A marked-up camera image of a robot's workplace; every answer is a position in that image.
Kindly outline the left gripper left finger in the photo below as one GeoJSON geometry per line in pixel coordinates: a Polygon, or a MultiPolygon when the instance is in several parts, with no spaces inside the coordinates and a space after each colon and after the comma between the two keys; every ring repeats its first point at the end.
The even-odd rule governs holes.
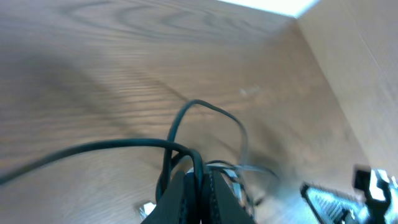
{"type": "Polygon", "coordinates": [[[157,202],[155,209],[141,224],[178,224],[184,199],[185,173],[175,173],[170,185],[157,202]]]}

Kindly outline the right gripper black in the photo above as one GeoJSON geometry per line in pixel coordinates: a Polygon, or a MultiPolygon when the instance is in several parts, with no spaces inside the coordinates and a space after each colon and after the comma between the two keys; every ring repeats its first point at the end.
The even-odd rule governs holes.
{"type": "Polygon", "coordinates": [[[397,181],[384,169],[354,168],[353,187],[363,193],[355,197],[304,182],[300,193],[322,224],[397,223],[397,181]]]}

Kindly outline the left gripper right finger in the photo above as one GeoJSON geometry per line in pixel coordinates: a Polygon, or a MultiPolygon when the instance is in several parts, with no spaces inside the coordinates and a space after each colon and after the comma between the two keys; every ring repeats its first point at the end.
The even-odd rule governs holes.
{"type": "Polygon", "coordinates": [[[256,224],[240,206],[224,178],[210,171],[201,189],[201,222],[204,224],[256,224]]]}

